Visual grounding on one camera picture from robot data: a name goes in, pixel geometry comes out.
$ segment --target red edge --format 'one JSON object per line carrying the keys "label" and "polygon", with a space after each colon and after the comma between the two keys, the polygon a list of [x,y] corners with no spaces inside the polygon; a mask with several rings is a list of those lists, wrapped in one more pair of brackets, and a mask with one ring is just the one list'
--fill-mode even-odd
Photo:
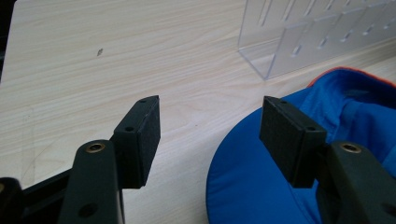
{"label": "red edge", "polygon": [[367,77],[371,77],[371,78],[374,78],[374,79],[376,79],[376,80],[378,80],[378,81],[384,82],[384,83],[386,83],[386,84],[388,84],[388,85],[390,85],[391,87],[393,87],[393,88],[396,89],[396,84],[393,83],[393,82],[391,82],[391,81],[389,81],[389,80],[387,80],[387,79],[384,79],[384,78],[382,78],[382,77],[376,77],[376,76],[374,76],[373,74],[370,74],[370,73],[361,71],[360,69],[357,69],[357,68],[344,67],[344,66],[334,67],[334,68],[332,68],[332,69],[330,69],[330,70],[327,70],[326,72],[320,74],[318,77],[316,77],[314,80],[312,80],[312,81],[308,84],[307,87],[312,87],[312,86],[315,84],[315,82],[317,82],[318,79],[320,79],[321,77],[325,76],[326,74],[329,74],[329,73],[332,72],[332,71],[341,70],[341,69],[343,69],[343,70],[350,70],[350,71],[353,71],[353,72],[359,72],[359,73],[361,73],[361,74],[363,74],[363,75],[366,75]]}

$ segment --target transparent acrylic box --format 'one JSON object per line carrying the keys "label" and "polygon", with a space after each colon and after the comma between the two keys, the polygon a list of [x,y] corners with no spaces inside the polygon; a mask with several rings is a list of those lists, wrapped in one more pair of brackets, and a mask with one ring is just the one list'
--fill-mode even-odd
{"label": "transparent acrylic box", "polygon": [[396,36],[396,0],[247,0],[239,52],[264,78]]}

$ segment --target wooden table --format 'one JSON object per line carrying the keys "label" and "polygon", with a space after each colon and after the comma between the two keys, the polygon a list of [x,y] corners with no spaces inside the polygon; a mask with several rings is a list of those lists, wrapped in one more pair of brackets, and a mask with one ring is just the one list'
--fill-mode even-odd
{"label": "wooden table", "polygon": [[228,131],[262,97],[354,65],[396,81],[396,41],[263,81],[237,52],[241,0],[19,0],[0,85],[0,176],[26,188],[108,139],[160,95],[162,139],[147,185],[125,190],[127,223],[206,223],[205,180]]}

